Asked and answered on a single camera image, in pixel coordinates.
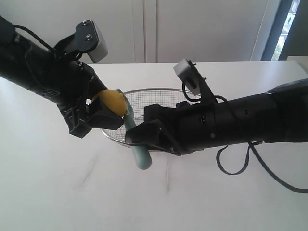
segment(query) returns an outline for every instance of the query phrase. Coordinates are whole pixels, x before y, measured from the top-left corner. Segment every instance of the metal strainer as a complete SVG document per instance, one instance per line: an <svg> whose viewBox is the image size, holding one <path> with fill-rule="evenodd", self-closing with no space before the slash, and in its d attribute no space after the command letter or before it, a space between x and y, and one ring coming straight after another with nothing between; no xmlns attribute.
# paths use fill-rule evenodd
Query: metal strainer
<svg viewBox="0 0 308 231"><path fill-rule="evenodd" d="M200 96L194 96L191 92L186 91L188 96L192 99L199 98ZM152 104L159 104L163 107L176 107L176 104L182 102L185 96L180 89L172 88L147 88L138 89L124 92L128 101L130 102L134 110L134 121L136 125L143 122L143 108ZM131 146L132 144L125 143L126 129L122 125L118 130L102 129L105 136L125 146Z"/></svg>

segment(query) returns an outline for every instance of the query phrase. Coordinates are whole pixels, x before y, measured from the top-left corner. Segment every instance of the wire mesh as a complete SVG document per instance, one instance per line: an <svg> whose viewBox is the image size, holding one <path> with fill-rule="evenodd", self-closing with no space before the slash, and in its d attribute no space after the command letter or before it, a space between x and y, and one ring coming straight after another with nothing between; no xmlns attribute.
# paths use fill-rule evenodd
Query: wire mesh
<svg viewBox="0 0 308 231"><path fill-rule="evenodd" d="M131 104L131 107L134 111L134 121L136 125L139 125L143 122L143 109L146 106L152 104L159 104L163 107L176 107L176 104L182 101L185 101L185 96L182 93L182 90L179 89L167 89L167 88L148 88L124 92L128 101ZM194 96L191 92L187 91L187 94L190 98L195 99L200 96ZM125 145L125 132L126 129L122 125L118 130L107 130L102 129L104 135L108 138Z"/></svg>

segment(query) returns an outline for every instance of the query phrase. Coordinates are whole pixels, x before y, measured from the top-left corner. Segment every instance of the white tabletop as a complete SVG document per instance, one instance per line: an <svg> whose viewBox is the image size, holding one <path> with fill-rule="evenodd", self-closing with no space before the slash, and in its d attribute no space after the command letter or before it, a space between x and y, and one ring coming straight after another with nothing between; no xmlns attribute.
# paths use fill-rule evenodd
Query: white tabletop
<svg viewBox="0 0 308 231"><path fill-rule="evenodd" d="M180 88L175 64L92 64L103 83L123 91ZM292 61L198 63L214 94L227 99L307 78ZM308 195L276 183L251 156L236 177L216 166L218 148L187 156L152 154L136 168L130 149L99 130L79 139L55 104L0 78L0 230L186 231L307 230ZM225 151L229 171L242 167L246 144ZM263 144L269 167L308 187L307 143Z"/></svg>

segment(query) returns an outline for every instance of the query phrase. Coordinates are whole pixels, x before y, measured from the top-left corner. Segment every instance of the scuff mark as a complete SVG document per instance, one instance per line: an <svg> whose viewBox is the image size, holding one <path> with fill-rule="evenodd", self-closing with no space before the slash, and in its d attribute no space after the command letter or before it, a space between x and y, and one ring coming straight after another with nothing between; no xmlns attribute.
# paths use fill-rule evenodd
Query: scuff mark
<svg viewBox="0 0 308 231"><path fill-rule="evenodd" d="M88 166L88 169L86 171L86 174L84 175L84 177L82 178L82 180L80 181L80 184L79 184L79 188L83 188L86 186L87 182L89 181L91 175L92 175L92 172L96 166L96 164L98 163L99 161L99 155L96 155L94 156L90 162L89 162L89 166Z"/></svg>
<svg viewBox="0 0 308 231"><path fill-rule="evenodd" d="M167 157L167 162L166 162L166 169L165 169L165 177L166 177L166 182L165 182L165 187L166 187L166 194L170 192L170 181L169 181L169 172L170 172L170 162L169 158Z"/></svg>

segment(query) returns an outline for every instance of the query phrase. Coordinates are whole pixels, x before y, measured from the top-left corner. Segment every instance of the light blue handle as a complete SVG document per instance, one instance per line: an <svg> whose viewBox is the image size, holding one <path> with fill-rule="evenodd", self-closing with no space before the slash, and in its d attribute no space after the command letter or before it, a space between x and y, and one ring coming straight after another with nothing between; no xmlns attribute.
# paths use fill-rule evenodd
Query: light blue handle
<svg viewBox="0 0 308 231"><path fill-rule="evenodd" d="M125 129L128 131L136 127L136 123L134 121L134 111L126 97L125 100L128 107L128 113L123 116L123 120ZM134 154L137 167L142 170L148 169L152 164L152 159L146 146L131 146L130 148Z"/></svg>

